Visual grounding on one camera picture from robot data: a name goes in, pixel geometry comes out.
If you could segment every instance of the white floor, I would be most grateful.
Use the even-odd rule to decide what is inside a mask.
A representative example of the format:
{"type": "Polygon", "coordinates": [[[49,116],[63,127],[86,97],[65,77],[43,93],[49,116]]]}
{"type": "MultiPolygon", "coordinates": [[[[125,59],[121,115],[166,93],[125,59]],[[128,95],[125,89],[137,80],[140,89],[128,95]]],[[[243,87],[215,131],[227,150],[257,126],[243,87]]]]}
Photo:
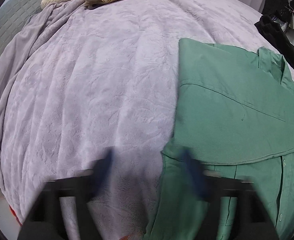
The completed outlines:
{"type": "Polygon", "coordinates": [[[3,196],[0,196],[0,230],[8,240],[17,240],[20,230],[20,226],[3,196]]]}

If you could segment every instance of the red fabric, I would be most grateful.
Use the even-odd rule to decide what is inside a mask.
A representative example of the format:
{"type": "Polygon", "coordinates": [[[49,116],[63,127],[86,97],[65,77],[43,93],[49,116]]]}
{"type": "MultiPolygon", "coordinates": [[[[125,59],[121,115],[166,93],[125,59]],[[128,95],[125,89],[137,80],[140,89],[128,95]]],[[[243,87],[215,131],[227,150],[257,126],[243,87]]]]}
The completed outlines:
{"type": "Polygon", "coordinates": [[[129,236],[124,236],[124,237],[120,238],[119,240],[128,240],[129,237],[130,237],[130,235],[129,236]]]}
{"type": "Polygon", "coordinates": [[[13,214],[13,216],[16,218],[16,220],[17,220],[18,224],[19,224],[20,226],[22,226],[22,224],[20,223],[20,221],[19,221],[18,217],[16,216],[16,213],[15,213],[15,211],[14,211],[14,210],[11,208],[11,206],[9,206],[9,209],[10,209],[11,213],[13,214]]]}

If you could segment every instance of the lavender fleece blanket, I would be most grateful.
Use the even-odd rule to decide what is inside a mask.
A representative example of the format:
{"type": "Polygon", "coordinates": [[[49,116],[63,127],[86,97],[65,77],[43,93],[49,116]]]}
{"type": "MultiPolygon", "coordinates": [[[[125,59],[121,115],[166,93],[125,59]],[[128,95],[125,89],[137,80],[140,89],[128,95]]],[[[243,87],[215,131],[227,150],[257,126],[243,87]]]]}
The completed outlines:
{"type": "MultiPolygon", "coordinates": [[[[0,188],[23,222],[44,181],[74,176],[115,146],[90,208],[104,239],[141,235],[173,128],[178,40],[277,51],[254,26],[261,14],[237,0],[82,3],[47,6],[0,57],[0,188]]],[[[72,199],[63,205],[77,239],[72,199]]]]}

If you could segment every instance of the black fabric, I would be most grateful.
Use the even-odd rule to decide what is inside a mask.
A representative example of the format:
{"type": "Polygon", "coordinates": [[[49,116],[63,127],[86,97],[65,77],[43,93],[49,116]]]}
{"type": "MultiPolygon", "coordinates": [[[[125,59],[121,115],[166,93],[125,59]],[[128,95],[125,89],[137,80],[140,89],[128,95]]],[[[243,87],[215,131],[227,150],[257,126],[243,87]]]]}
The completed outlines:
{"type": "MultiPolygon", "coordinates": [[[[294,0],[290,2],[291,8],[294,10],[294,0]]],[[[290,23],[292,13],[290,12],[288,0],[266,0],[262,10],[263,15],[273,16],[290,23]]]]}
{"type": "Polygon", "coordinates": [[[268,15],[261,16],[255,23],[259,33],[274,46],[294,69],[294,46],[290,43],[280,25],[274,22],[268,15]]]}

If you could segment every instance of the green shirt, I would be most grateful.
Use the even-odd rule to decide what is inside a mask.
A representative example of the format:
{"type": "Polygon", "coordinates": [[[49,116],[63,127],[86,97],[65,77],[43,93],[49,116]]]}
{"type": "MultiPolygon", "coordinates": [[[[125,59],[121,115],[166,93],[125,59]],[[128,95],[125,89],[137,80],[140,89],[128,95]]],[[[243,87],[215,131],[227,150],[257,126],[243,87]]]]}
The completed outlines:
{"type": "MultiPolygon", "coordinates": [[[[294,82],[282,55],[179,41],[173,137],[162,151],[159,203],[144,240],[194,239],[208,203],[189,185],[181,147],[222,177],[250,176],[280,239],[294,233],[294,82]]],[[[235,199],[223,198],[219,235],[228,239],[235,199]]]]}

